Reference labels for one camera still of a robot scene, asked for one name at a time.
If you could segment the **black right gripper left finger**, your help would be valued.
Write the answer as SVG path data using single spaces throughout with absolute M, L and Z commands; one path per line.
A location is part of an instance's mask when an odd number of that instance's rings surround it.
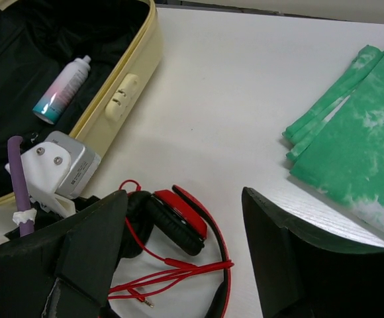
M 126 192 L 115 191 L 0 244 L 0 317 L 116 317 L 107 297 L 127 203 Z

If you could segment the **yellow hard-shell suitcase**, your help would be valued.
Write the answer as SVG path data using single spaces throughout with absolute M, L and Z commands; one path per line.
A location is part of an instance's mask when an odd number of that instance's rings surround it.
M 103 156 L 162 56 L 153 1 L 0 1 L 0 206 L 7 142 L 53 131 Z

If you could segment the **white teal spray bottle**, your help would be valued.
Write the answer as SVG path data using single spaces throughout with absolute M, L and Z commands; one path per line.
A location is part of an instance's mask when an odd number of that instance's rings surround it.
M 44 122 L 55 125 L 75 94 L 88 78 L 91 57 L 85 55 L 68 63 L 32 108 Z

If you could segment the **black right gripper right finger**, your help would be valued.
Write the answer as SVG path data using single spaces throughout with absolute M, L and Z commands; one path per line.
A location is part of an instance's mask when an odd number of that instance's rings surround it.
M 264 317 L 384 317 L 384 248 L 329 233 L 250 187 L 242 211 Z

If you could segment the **red black headphones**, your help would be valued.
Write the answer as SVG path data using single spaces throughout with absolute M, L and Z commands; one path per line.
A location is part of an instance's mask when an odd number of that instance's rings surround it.
M 165 282 L 164 288 L 154 291 L 158 295 L 183 280 L 216 271 L 222 271 L 223 280 L 217 288 L 206 317 L 224 317 L 230 300 L 234 263 L 228 255 L 225 239 L 212 215 L 202 203 L 178 185 L 171 189 L 145 191 L 135 185 L 128 193 L 125 226 L 119 249 L 119 259 L 134 258 L 141 252 L 169 266 L 168 270 L 117 285 L 109 290 L 108 300 L 137 299 L 146 303 L 151 293 L 141 293 L 140 288 Z M 159 228 L 173 243 L 190 256 L 198 255 L 205 247 L 208 232 L 213 232 L 220 250 L 220 261 L 202 266 L 164 258 L 146 248 L 153 228 Z

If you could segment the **green white tie-dye cloth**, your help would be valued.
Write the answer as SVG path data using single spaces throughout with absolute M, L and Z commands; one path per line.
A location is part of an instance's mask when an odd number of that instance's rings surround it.
M 384 233 L 384 50 L 362 48 L 283 136 L 292 176 Z

